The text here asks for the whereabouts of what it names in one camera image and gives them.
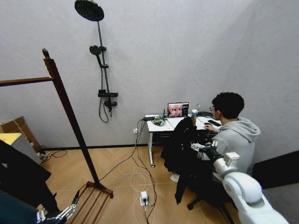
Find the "handheld shower head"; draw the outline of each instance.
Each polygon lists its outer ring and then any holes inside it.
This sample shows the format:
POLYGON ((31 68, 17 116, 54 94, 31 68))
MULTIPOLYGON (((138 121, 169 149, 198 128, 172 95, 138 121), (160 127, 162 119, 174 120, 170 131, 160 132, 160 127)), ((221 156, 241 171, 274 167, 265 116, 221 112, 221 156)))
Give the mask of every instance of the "handheld shower head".
POLYGON ((100 21, 104 18, 103 9, 92 0, 76 0, 76 11, 90 21, 100 21))
POLYGON ((90 46, 89 51, 90 51, 90 53, 92 53, 93 55, 96 55, 96 56, 97 55, 99 56, 101 54, 101 49, 96 45, 90 46))

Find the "baseboard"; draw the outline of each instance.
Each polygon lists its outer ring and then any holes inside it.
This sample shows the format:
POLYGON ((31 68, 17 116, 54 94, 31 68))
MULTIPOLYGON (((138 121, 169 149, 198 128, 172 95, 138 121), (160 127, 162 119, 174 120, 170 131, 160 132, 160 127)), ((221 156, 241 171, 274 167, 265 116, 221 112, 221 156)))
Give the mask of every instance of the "baseboard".
MULTIPOLYGON (((160 146, 161 143, 153 143, 153 146, 160 146)), ((87 146, 88 149, 93 148, 124 148, 124 147, 134 147, 135 144, 130 145, 110 145, 110 146, 87 146)), ((138 144, 138 146, 148 146, 148 144, 138 144)), ((80 147, 57 147, 57 148, 42 148, 45 151, 57 151, 57 150, 73 150, 73 149, 80 149, 80 147)))

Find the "laptop screen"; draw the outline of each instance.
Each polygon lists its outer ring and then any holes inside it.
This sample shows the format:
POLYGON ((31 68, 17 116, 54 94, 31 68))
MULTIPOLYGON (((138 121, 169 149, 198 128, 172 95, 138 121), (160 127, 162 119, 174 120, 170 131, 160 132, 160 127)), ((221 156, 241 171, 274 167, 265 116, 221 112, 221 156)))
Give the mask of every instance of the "laptop screen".
POLYGON ((167 107, 168 118, 179 118, 188 116, 189 103, 170 103, 167 107))

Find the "hood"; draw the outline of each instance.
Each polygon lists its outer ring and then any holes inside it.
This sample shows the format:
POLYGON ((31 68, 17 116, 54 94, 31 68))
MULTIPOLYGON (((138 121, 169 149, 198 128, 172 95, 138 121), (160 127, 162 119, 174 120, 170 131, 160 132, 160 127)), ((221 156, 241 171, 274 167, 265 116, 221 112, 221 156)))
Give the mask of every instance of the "hood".
POLYGON ((246 138, 249 142, 254 142, 260 135, 260 129, 247 118, 239 117, 239 120, 231 121, 223 125, 220 130, 233 130, 246 138))

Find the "laptop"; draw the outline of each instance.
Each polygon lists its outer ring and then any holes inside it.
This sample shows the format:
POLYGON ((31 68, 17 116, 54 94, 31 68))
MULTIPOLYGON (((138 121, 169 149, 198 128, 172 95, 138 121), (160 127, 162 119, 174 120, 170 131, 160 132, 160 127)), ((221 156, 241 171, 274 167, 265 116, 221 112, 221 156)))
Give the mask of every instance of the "laptop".
POLYGON ((175 128, 178 123, 188 116, 188 103, 169 103, 167 106, 167 120, 175 128))

